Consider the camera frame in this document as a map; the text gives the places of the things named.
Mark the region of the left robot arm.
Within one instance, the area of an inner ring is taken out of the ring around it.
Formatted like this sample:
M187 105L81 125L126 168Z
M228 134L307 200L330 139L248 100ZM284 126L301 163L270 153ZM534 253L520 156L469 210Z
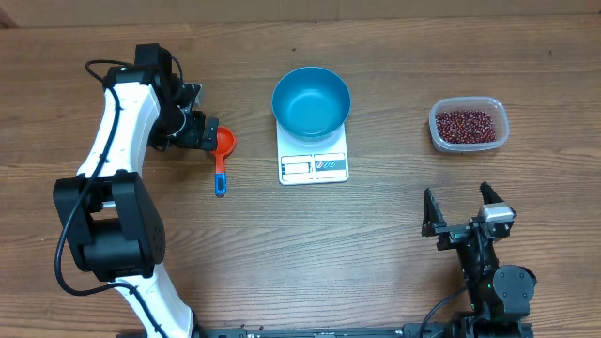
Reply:
M195 313L163 263L164 226L143 183L143 163L150 147L209 152L221 191L223 159L235 138L197 110L202 85L186 83L178 60L160 44L137 45L131 63L107 64L99 79L105 106L95 142L76 176L54 185L63 227L55 278L73 296L116 290L144 325L145 337L200 337Z

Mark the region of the orange measuring scoop blue handle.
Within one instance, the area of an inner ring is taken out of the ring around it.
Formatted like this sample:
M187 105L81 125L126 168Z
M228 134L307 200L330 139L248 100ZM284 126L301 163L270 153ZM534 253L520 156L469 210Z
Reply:
M236 145L234 133L227 127L217 130L217 148L211 151L215 159L215 194L224 197L227 192L227 176L225 159L233 152Z

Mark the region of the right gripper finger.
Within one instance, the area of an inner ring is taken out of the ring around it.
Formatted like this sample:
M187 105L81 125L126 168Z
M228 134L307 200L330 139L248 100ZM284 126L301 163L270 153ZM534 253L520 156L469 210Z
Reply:
M497 195L497 193L493 190L493 188L489 185L487 181L481 183L480 192L485 205L498 204L504 202L504 200Z
M424 217L422 222L422 236L434 237L437 229L446 226L446 222L429 188L424 190Z

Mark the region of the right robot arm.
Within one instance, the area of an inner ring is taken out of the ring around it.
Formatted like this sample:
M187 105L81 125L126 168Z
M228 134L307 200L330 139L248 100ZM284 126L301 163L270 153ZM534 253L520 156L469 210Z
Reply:
M436 237L437 249L455 250L465 286L435 305L419 325L420 337L532 337L530 315L536 276L517 265L501 265L494 243L510 236L517 213L492 187L480 185L483 205L465 224L449 225L433 193L424 191L422 235ZM458 313L448 324L431 321L434 314L462 293L470 310Z

